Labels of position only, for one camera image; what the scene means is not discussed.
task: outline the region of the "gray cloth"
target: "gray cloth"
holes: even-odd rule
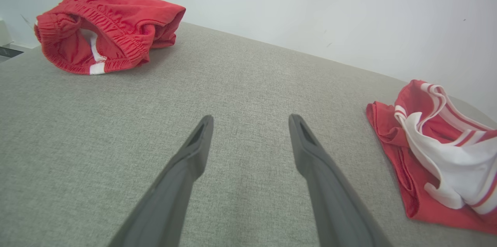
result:
[[[318,246],[291,113],[393,245],[497,245],[495,236],[405,216],[365,115],[375,100],[392,104],[405,82],[191,24],[177,35],[141,68],[98,76],[59,70],[39,48],[0,64],[0,246],[106,246],[206,114],[214,136],[181,246]]]

